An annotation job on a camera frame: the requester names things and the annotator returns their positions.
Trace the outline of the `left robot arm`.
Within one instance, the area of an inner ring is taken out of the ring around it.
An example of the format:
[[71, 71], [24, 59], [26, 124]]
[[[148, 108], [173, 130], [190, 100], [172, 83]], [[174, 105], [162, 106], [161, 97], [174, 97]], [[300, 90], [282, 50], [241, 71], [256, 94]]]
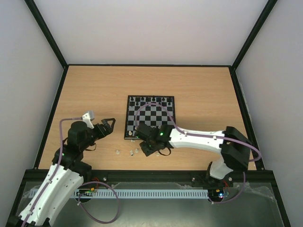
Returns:
[[116, 122], [109, 118], [92, 124], [92, 119], [87, 113], [73, 118], [44, 181], [20, 214], [9, 217], [8, 227], [51, 227], [74, 191], [91, 178], [92, 167], [82, 161], [83, 152], [110, 135]]

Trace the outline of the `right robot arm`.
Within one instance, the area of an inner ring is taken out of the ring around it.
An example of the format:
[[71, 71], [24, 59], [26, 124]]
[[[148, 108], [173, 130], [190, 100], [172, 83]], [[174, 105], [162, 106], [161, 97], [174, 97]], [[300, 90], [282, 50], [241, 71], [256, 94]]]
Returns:
[[206, 174], [211, 185], [217, 185], [233, 171], [246, 172], [249, 162], [261, 159], [261, 152], [231, 126], [223, 131], [193, 131], [176, 125], [156, 128], [141, 123], [134, 136], [142, 140], [140, 147], [146, 156], [166, 148], [194, 148], [218, 154], [219, 159], [210, 163]]

